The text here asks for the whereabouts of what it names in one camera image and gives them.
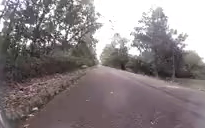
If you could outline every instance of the roadside vegetation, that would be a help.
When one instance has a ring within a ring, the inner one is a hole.
[[[114,35],[101,54],[103,65],[163,79],[205,80],[205,63],[195,51],[185,50],[188,35],[169,27],[162,8],[143,13],[130,34],[131,42]],[[129,54],[131,48],[139,54]]]
[[[89,0],[3,0],[0,76],[22,81],[97,63],[101,27]]]
[[[98,63],[99,17],[91,0],[2,1],[0,109],[9,120],[28,117]]]

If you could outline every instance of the grass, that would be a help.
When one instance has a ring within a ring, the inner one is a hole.
[[[205,91],[205,80],[178,78],[175,81],[181,86]]]

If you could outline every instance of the sky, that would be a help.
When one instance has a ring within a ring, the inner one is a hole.
[[[94,4],[96,11],[102,14],[99,22],[103,23],[95,34],[99,40],[98,57],[114,33],[131,40],[130,33],[142,13],[159,6],[169,17],[171,28],[189,35],[185,49],[195,50],[205,62],[205,0],[94,0]],[[136,49],[131,49],[130,53],[138,54]]]

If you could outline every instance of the tall tree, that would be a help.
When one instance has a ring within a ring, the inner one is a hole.
[[[4,51],[22,51],[31,56],[47,53],[48,46],[68,49],[101,27],[92,1],[4,0],[0,10]]]
[[[133,46],[137,47],[141,53],[150,52],[153,55],[152,67],[154,75],[159,76],[159,72],[172,72],[175,77],[175,59],[179,59],[184,47],[182,43],[187,35],[179,34],[168,26],[168,17],[163,9],[158,7],[150,9],[148,13],[143,13],[132,35],[134,36]]]

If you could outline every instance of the paved road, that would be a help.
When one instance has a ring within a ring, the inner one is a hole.
[[[205,128],[205,93],[98,67],[26,123],[29,128]]]

